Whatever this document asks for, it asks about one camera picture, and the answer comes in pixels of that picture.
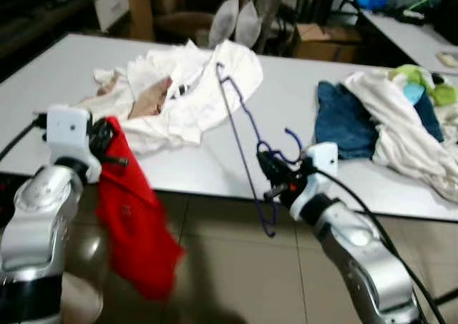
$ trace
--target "black wire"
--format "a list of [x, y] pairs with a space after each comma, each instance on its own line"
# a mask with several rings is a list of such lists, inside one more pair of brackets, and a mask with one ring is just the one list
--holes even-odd
[[[434, 302], [434, 298], [431, 296], [431, 294], [429, 294], [428, 290], [426, 289], [426, 287], [424, 287], [423, 283], [416, 276], [414, 271], [407, 265], [407, 263], [399, 255], [399, 253], [398, 253], [396, 247], [394, 246], [393, 241], [389, 237], [388, 233], [386, 232], [386, 230], [384, 229], [382, 224], [380, 224], [379, 220], [373, 214], [373, 212], [363, 202], [363, 200], [358, 195], [356, 195], [355, 192], [353, 192], [350, 188], [348, 188], [339, 179], [337, 179], [334, 176], [328, 174], [327, 172], [324, 172], [323, 170], [319, 170], [319, 169], [315, 168], [315, 171], [317, 173], [322, 174], [323, 176], [329, 178], [332, 182], [338, 184], [346, 192], [348, 192], [356, 200], [357, 203], [359, 203], [359, 205], [363, 208], [363, 211], [369, 216], [369, 218], [372, 220], [372, 222], [375, 224], [375, 226], [377, 227], [377, 229], [381, 233], [381, 236], [384, 239], [384, 243], [385, 243], [386, 248], [402, 262], [404, 267], [407, 269], [407, 272], [410, 275], [410, 277], [414, 280], [414, 282], [416, 283], [418, 288], [421, 290], [423, 296], [427, 300], [428, 305], [432, 309], [432, 312], [434, 313], [434, 316], [436, 317], [436, 319], [439, 322], [439, 324], [446, 324], [444, 318], [442, 317], [442, 314], [439, 312], [439, 309], [437, 308], [436, 303]], [[415, 298], [416, 298], [417, 306], [419, 308], [420, 316], [422, 317], [422, 320], [426, 322], [426, 318], [424, 317], [422, 307], [420, 306], [420, 303], [419, 303], [418, 298], [416, 297], [416, 295], [415, 295]]]
[[26, 126], [22, 131], [20, 131], [20, 133], [18, 133], [17, 136], [15, 136], [15, 138], [13, 138], [12, 141], [10, 141], [10, 143], [8, 143], [7, 146], [5, 146], [2, 149], [2, 151], [0, 152], [0, 161], [2, 161], [3, 158], [5, 158], [5, 156], [8, 154], [8, 152], [10, 152], [10, 150], [14, 147], [14, 145], [16, 145], [22, 138], [24, 138], [24, 136], [27, 133], [30, 132], [31, 129], [33, 129], [36, 126], [37, 120], [38, 119], [35, 119], [28, 126]]

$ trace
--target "white desk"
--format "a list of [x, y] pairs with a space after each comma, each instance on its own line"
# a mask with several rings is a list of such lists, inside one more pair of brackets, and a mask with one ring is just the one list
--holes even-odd
[[458, 68], [446, 67], [436, 57], [438, 52], [458, 53], [458, 46], [452, 45], [431, 25], [405, 24], [370, 11], [362, 11], [362, 14], [419, 66], [431, 72], [458, 75]]
[[[74, 104], [96, 92], [92, 70], [123, 66], [148, 49], [164, 46], [136, 41], [70, 35], [0, 85], [0, 146], [32, 118], [36, 109], [50, 104]], [[298, 153], [292, 139], [283, 133], [290, 127], [310, 144], [316, 117], [316, 85], [322, 79], [337, 82], [347, 74], [368, 67], [260, 57], [264, 81], [248, 100], [248, 107], [264, 139], [292, 157]], [[258, 195], [269, 184], [255, 158], [253, 132], [244, 113], [235, 120]], [[47, 149], [37, 130], [29, 133], [0, 163], [0, 171], [33, 174], [45, 164]], [[458, 221], [458, 205], [439, 197], [420, 182], [368, 160], [339, 162], [339, 177], [377, 213]], [[233, 133], [228, 122], [207, 131], [200, 147], [165, 149], [140, 164], [157, 190], [222, 197], [251, 198]], [[349, 205], [348, 195], [331, 190]]]

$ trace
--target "green fabric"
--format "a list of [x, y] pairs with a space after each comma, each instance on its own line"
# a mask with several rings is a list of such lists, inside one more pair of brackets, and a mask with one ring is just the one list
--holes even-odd
[[432, 97], [437, 106], [445, 106], [447, 104], [454, 104], [457, 101], [457, 95], [458, 91], [456, 87], [443, 83], [436, 85]]
[[426, 88], [427, 93], [434, 99], [437, 106], [445, 106], [453, 104], [458, 99], [458, 89], [450, 84], [438, 84], [434, 88], [427, 82], [422, 74], [421, 69], [416, 65], [406, 64], [396, 68], [397, 74], [404, 74], [407, 76], [409, 83], [419, 84]]

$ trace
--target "wire hanger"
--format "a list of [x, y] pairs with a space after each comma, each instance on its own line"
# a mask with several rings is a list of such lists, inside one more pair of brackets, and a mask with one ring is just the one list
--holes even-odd
[[294, 138], [294, 140], [296, 141], [296, 143], [298, 145], [298, 148], [299, 148], [299, 156], [298, 156], [298, 158], [295, 159], [295, 160], [289, 160], [288, 158], [286, 158], [283, 155], [283, 153], [280, 150], [273, 150], [271, 148], [271, 146], [266, 141], [262, 140], [261, 137], [260, 137], [260, 134], [259, 134], [259, 130], [258, 130], [257, 126], [256, 126], [255, 120], [253, 118], [253, 115], [251, 114], [250, 110], [246, 107], [245, 103], [243, 102], [243, 97], [242, 97], [242, 94], [241, 94], [237, 84], [235, 83], [234, 79], [232, 77], [230, 77], [230, 76], [222, 77], [222, 75], [221, 75], [221, 70], [222, 69], [224, 69], [224, 64], [222, 64], [220, 62], [217, 62], [216, 66], [215, 66], [216, 76], [218, 78], [221, 94], [223, 96], [226, 109], [228, 111], [230, 124], [232, 126], [232, 129], [233, 129], [233, 132], [234, 132], [234, 135], [235, 135], [235, 140], [237, 141], [238, 150], [240, 152], [240, 156], [242, 157], [243, 166], [245, 168], [245, 172], [247, 174], [248, 181], [250, 183], [250, 188], [251, 188], [251, 192], [253, 193], [255, 206], [256, 206], [256, 208], [258, 210], [258, 215], [259, 215], [261, 224], [263, 226], [264, 232], [267, 234], [267, 236], [274, 237], [276, 232], [275, 232], [275, 230], [271, 230], [269, 227], [276, 225], [276, 223], [278, 221], [278, 205], [273, 201], [269, 202], [269, 205], [272, 207], [272, 215], [271, 215], [271, 218], [268, 219], [267, 215], [266, 215], [265, 211], [263, 210], [263, 208], [261, 207], [260, 201], [259, 201], [259, 199], [258, 199], [258, 197], [256, 195], [256, 191], [255, 191], [255, 188], [254, 188], [254, 185], [253, 185], [253, 180], [251, 178], [250, 170], [248, 169], [248, 164], [246, 162], [245, 155], [243, 154], [242, 144], [240, 143], [240, 138], [238, 136], [238, 131], [235, 128], [235, 122], [234, 122], [232, 113], [230, 111], [230, 107], [229, 107], [229, 104], [228, 104], [228, 98], [226, 97], [226, 93], [225, 93], [224, 86], [223, 86], [224, 83], [229, 81], [229, 83], [232, 85], [232, 87], [234, 88], [235, 92], [238, 95], [238, 99], [239, 99], [240, 104], [241, 104], [241, 106], [243, 108], [243, 111], [246, 113], [246, 115], [250, 119], [251, 126], [253, 127], [253, 131], [255, 132], [256, 139], [258, 140], [258, 143], [256, 144], [257, 152], [261, 152], [262, 147], [265, 147], [269, 151], [269, 153], [271, 154], [272, 157], [275, 156], [275, 155], [279, 155], [283, 161], [285, 161], [288, 164], [294, 165], [301, 158], [302, 144], [301, 144], [301, 141], [298, 138], [298, 136], [293, 131], [291, 131], [290, 129], [285, 128], [286, 134], [289, 134], [290, 136], [292, 136]]

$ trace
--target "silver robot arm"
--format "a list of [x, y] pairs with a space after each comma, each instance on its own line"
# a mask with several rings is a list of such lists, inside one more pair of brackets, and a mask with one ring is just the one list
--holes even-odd
[[367, 218], [322, 193], [304, 206], [301, 217], [340, 272], [362, 323], [417, 323], [411, 278]]
[[331, 185], [328, 178], [310, 172], [308, 165], [312, 164], [335, 177], [337, 146], [321, 143], [309, 147], [295, 172], [278, 158], [258, 155], [258, 160], [273, 186], [265, 198], [280, 195], [291, 217], [313, 228], [325, 254], [342, 275], [362, 323], [419, 323], [412, 281], [402, 261], [385, 247], [368, 218], [326, 196]]
[[47, 112], [51, 164], [14, 197], [15, 213], [0, 242], [0, 323], [60, 323], [67, 228], [83, 185], [95, 182], [99, 160], [89, 149], [92, 118], [83, 109]]

